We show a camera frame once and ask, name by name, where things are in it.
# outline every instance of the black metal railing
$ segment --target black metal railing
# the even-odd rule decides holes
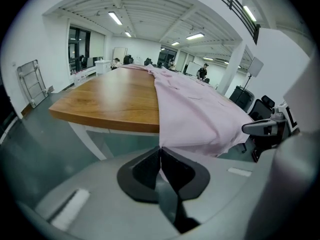
[[[246,29],[249,31],[254,42],[257,44],[260,25],[254,23],[254,21],[250,18],[250,16],[238,0],[221,1],[224,2],[229,7],[229,9],[239,17]]]

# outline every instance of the pink fabric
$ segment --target pink fabric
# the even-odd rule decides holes
[[[123,65],[154,76],[159,105],[159,146],[217,157],[249,135],[242,125],[251,118],[209,84],[152,65]]]

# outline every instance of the floor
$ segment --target floor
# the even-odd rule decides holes
[[[34,208],[41,198],[54,187],[75,175],[98,159],[87,149],[70,125],[53,118],[48,108],[68,91],[52,93],[30,114],[10,130],[0,146],[0,165],[12,193],[17,200]],[[114,156],[152,148],[158,137],[105,134],[90,132],[96,141],[106,142]],[[253,162],[250,140],[235,146],[220,158]]]

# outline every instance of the white table leg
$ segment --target white table leg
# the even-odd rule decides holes
[[[97,147],[97,145],[93,142],[86,131],[86,127],[81,124],[69,122],[71,128],[74,130],[75,134],[79,137],[79,139],[83,142],[83,144],[100,160],[105,160],[107,158],[113,158],[113,154],[107,145],[105,145],[104,150],[106,150],[106,154],[103,154],[101,150]]]

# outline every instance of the person wearing black shirt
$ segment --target person wearing black shirt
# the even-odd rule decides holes
[[[197,79],[204,80],[204,79],[206,78],[206,75],[207,75],[207,67],[208,67],[208,66],[209,66],[209,65],[208,65],[207,63],[205,63],[205,64],[203,65],[203,67],[198,70],[198,72],[196,73],[196,78],[197,78]]]

